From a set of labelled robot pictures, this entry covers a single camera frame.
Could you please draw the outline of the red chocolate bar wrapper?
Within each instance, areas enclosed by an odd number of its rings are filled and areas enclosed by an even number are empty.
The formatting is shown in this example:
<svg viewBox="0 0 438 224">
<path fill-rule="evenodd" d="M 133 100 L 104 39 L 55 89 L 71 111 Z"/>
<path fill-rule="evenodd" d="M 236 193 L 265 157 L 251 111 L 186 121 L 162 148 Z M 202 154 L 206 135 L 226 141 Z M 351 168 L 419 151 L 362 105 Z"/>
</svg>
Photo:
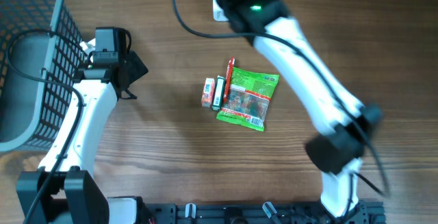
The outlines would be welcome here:
<svg viewBox="0 0 438 224">
<path fill-rule="evenodd" d="M 231 76 L 232 76 L 234 65 L 235 65 L 235 58 L 231 57 L 230 60 L 229 60 L 228 65 L 227 65 L 224 93 L 223 93 L 223 96 L 222 96 L 222 102 L 223 103 L 225 103 L 227 101 L 227 97 L 229 95 L 229 88 L 230 88 L 230 85 L 231 85 Z"/>
</svg>

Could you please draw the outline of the green white gum pack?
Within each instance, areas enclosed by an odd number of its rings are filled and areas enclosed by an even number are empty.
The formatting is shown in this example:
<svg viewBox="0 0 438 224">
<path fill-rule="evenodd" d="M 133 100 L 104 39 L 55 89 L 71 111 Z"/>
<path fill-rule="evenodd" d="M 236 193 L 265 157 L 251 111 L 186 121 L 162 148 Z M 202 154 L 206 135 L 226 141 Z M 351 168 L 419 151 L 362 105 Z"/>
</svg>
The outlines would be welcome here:
<svg viewBox="0 0 438 224">
<path fill-rule="evenodd" d="M 214 98 L 211 106 L 212 110 L 214 111 L 219 111 L 221 108 L 225 84 L 225 78 L 222 76 L 218 76 L 214 92 Z"/>
</svg>

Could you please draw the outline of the green snack bag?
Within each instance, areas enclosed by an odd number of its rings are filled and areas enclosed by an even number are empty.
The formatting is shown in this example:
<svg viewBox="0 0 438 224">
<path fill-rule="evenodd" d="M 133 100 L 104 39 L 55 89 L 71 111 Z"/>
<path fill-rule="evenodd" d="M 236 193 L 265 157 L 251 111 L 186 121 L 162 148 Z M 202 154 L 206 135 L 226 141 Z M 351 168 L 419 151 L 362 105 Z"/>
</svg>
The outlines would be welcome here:
<svg viewBox="0 0 438 224">
<path fill-rule="evenodd" d="M 268 106 L 279 78 L 279 75 L 234 68 L 227 100 L 216 118 L 263 132 Z"/>
</svg>

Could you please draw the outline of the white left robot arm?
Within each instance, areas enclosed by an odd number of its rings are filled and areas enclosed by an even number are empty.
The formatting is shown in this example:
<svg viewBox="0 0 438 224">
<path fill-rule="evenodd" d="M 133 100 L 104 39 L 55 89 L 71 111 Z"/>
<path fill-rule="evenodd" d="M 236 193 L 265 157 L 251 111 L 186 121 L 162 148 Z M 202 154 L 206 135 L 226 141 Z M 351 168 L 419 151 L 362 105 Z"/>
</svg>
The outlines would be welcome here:
<svg viewBox="0 0 438 224">
<path fill-rule="evenodd" d="M 141 197 L 110 197 L 93 178 L 105 124 L 122 92 L 148 69 L 131 50 L 131 34 L 98 27 L 95 46 L 70 86 L 72 97 L 55 142 L 16 191 L 26 223 L 153 223 Z"/>
</svg>

